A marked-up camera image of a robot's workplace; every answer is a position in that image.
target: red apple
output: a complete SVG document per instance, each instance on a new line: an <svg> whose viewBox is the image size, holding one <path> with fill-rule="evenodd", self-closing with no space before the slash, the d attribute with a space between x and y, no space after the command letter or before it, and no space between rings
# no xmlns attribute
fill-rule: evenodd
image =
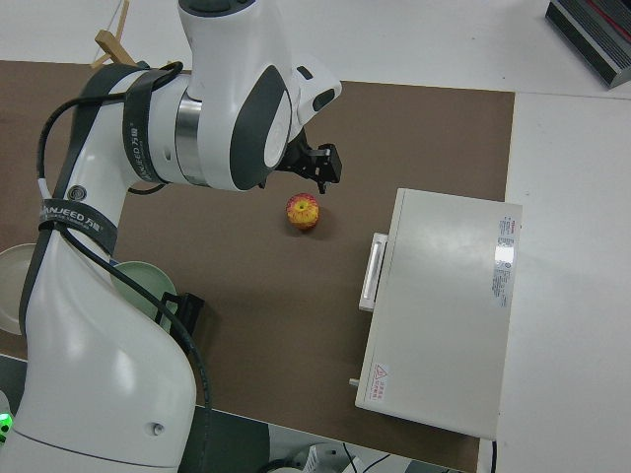
<svg viewBox="0 0 631 473"><path fill-rule="evenodd" d="M314 227L319 217L319 207L316 199L306 193L296 194L287 202L287 218L289 222L300 230Z"/></svg>

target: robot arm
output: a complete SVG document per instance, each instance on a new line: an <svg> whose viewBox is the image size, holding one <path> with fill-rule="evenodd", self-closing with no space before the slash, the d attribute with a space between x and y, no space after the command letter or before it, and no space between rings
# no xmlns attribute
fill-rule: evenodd
<svg viewBox="0 0 631 473"><path fill-rule="evenodd" d="M177 159L186 169L185 178L247 190L264 184L290 144L290 155L300 156L281 169L313 178L323 192L326 180L301 172L303 162L313 157L301 133L339 96L339 81L313 58L292 60L273 2L179 0L178 5L193 59L182 103L187 112L195 112L182 110L175 125ZM341 163L334 146L327 149L330 153L318 158L318 164L331 163L337 173L324 178L336 182Z"/></svg>
<svg viewBox="0 0 631 473"><path fill-rule="evenodd" d="M274 2L178 6L190 75L114 65L84 90L124 101L79 106L44 201L20 309L27 382L0 472L175 473L188 436L196 389L186 356L68 234L108 261L140 180L247 190L275 169L320 191L339 180L334 146L312 150L303 130L339 82L313 60L291 60Z"/></svg>

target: brown table surface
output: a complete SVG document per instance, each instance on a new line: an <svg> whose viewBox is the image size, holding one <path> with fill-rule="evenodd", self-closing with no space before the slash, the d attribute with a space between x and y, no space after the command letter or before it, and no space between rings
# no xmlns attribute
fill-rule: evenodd
<svg viewBox="0 0 631 473"><path fill-rule="evenodd" d="M0 61L0 249L35 241L38 134L90 75L85 65ZM508 93L345 83L307 128L312 146L335 143L344 165L326 195L276 172L264 190L171 185L127 198L115 257L156 264L206 301L194 335L215 408L475 470L478 439L356 408L348 379L359 377L370 328L358 300L372 235L387 233L396 189L503 200L513 102ZM69 122L50 138L50 186ZM320 222L304 234L284 213L298 192L320 203ZM0 346L26 356L22 337L4 333Z"/></svg>

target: warning triangle symbol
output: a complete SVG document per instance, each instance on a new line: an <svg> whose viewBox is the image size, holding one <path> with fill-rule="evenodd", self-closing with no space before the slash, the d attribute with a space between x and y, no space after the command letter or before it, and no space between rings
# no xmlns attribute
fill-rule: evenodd
<svg viewBox="0 0 631 473"><path fill-rule="evenodd" d="M375 379L387 376L386 370L381 365L375 365Z"/></svg>

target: white table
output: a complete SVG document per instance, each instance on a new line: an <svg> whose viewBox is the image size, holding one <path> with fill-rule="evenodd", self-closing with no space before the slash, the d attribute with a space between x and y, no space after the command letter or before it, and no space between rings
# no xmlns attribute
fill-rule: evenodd
<svg viewBox="0 0 631 473"><path fill-rule="evenodd" d="M0 0L0 59L94 60L118 1L83 3ZM498 472L624 469L631 84L608 91L545 23L546 0L280 4L295 49L343 80L518 93L506 196L525 225ZM153 65L190 64L175 0L134 0L123 44Z"/></svg>

